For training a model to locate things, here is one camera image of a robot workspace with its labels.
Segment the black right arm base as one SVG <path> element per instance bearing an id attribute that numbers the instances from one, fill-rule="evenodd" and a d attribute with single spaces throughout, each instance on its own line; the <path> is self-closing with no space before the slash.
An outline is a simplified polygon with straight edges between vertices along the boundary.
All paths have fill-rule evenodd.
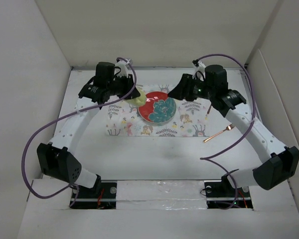
<path id="1" fill-rule="evenodd" d="M 205 180 L 200 194 L 206 197 L 208 209 L 253 209 L 249 187 L 233 188 L 228 179 Z"/>

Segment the floral patterned cloth placemat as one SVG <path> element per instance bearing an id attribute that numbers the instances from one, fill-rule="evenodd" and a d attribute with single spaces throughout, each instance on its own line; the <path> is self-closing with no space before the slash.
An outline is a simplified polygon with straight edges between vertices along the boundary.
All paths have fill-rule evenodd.
<path id="1" fill-rule="evenodd" d="M 169 98 L 173 85 L 137 85 L 147 102 L 136 107 L 121 101 L 108 107 L 105 134 L 108 136 L 208 137 L 206 113 L 209 102 Z"/>

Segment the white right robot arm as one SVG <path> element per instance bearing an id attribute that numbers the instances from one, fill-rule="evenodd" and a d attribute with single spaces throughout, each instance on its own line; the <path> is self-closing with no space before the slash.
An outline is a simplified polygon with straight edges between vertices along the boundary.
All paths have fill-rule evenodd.
<path id="1" fill-rule="evenodd" d="M 168 96 L 188 102 L 198 98 L 210 100 L 214 109 L 246 134 L 246 140 L 262 163 L 256 168 L 239 169 L 229 176 L 222 176 L 221 192 L 232 196 L 239 188 L 249 186 L 270 190 L 294 176 L 299 162 L 298 148 L 287 147 L 258 118 L 252 116 L 246 99 L 238 91 L 229 89 L 227 72 L 222 66 L 209 65 L 204 72 L 204 80 L 183 74 Z"/>

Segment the red and teal plate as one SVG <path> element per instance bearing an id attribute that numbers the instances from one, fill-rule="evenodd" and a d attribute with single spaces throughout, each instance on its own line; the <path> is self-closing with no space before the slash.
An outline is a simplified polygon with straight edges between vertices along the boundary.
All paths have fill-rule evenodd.
<path id="1" fill-rule="evenodd" d="M 147 102 L 138 108 L 139 115 L 146 122 L 163 124 L 169 122 L 175 115 L 176 102 L 167 93 L 153 91 L 146 94 Z"/>

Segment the copper spoon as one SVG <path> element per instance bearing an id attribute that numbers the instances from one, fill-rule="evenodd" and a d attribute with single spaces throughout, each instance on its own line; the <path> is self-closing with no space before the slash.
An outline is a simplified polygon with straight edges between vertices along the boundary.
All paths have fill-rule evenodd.
<path id="1" fill-rule="evenodd" d="M 212 105 L 209 106 L 209 108 L 208 108 L 208 110 L 206 112 L 206 115 L 205 115 L 206 117 L 208 117 L 208 115 L 210 114 L 211 108 L 212 108 Z"/>

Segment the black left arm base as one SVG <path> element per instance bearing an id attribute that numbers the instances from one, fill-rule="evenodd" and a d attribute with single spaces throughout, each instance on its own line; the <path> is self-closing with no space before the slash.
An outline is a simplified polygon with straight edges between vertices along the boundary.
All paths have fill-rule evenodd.
<path id="1" fill-rule="evenodd" d="M 116 209 L 117 181 L 102 181 L 95 192 L 79 186 L 79 191 L 72 189 L 69 207 L 80 210 Z"/>

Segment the copper fork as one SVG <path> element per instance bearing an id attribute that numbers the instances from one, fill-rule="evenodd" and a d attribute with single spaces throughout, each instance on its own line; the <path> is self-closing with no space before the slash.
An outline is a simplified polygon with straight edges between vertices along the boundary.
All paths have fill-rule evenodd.
<path id="1" fill-rule="evenodd" d="M 219 136 L 220 134 L 222 134 L 222 133 L 224 133 L 224 132 L 226 132 L 226 131 L 231 131 L 234 127 L 235 127 L 234 124 L 230 124 L 230 125 L 228 125 L 224 130 L 222 130 L 222 131 L 216 133 L 215 135 L 210 136 L 209 138 L 203 140 L 203 143 L 206 143 L 206 142 L 212 140 L 213 138 Z"/>

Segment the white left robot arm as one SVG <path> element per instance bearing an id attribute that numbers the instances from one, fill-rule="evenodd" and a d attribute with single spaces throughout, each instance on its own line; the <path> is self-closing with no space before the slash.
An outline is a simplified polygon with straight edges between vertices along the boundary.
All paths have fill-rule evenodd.
<path id="1" fill-rule="evenodd" d="M 47 143 L 41 143 L 37 155 L 44 175 L 84 187 L 89 197 L 101 193 L 100 176 L 84 169 L 75 158 L 77 148 L 87 126 L 111 96 L 136 99 L 140 93 L 135 87 L 136 75 L 129 74 L 131 61 L 117 58 L 115 64 L 99 62 L 95 75 L 83 86 L 73 113 L 67 117 L 61 130 Z"/>

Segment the pale green mug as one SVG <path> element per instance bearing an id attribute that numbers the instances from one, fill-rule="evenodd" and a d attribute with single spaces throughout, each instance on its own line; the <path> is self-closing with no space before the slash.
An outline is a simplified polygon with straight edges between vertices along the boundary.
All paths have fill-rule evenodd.
<path id="1" fill-rule="evenodd" d="M 136 107 L 141 107 L 143 105 L 145 105 L 145 103 L 147 102 L 147 97 L 145 92 L 139 88 L 136 87 L 135 90 L 140 94 L 138 97 L 134 98 L 134 99 L 130 99 L 130 100 L 125 100 L 125 102 L 127 102 L 130 105 L 136 106 Z"/>

